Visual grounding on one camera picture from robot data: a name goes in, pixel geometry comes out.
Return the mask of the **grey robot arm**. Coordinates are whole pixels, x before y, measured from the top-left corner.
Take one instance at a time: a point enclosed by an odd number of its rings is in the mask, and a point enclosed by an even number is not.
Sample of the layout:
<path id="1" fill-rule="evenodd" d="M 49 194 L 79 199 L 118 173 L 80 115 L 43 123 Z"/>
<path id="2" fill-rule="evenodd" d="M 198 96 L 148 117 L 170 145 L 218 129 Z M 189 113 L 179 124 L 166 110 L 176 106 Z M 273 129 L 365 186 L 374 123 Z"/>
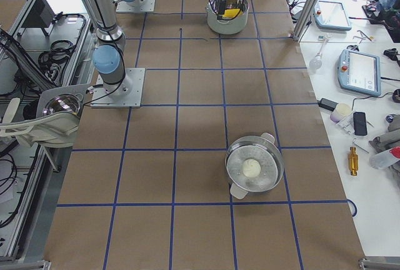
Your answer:
<path id="1" fill-rule="evenodd" d="M 207 20 L 220 23 L 233 0 L 82 0 L 96 24 L 92 55 L 95 105 L 176 104 L 181 91 L 224 93 L 224 63 L 233 56 Z"/>

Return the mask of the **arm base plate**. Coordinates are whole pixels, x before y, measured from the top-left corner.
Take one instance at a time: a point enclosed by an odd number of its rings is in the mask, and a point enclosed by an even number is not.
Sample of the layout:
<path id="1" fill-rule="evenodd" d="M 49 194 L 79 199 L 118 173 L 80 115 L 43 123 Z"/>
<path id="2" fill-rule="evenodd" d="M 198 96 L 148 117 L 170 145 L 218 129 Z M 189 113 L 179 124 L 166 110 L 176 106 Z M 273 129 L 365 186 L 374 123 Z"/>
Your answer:
<path id="1" fill-rule="evenodd" d="M 117 13 L 153 13 L 156 0 L 119 0 Z"/>
<path id="2" fill-rule="evenodd" d="M 104 84 L 99 74 L 96 84 L 102 87 L 93 90 L 92 108 L 140 108 L 143 96 L 145 68 L 126 68 L 126 76 L 121 86 Z"/>

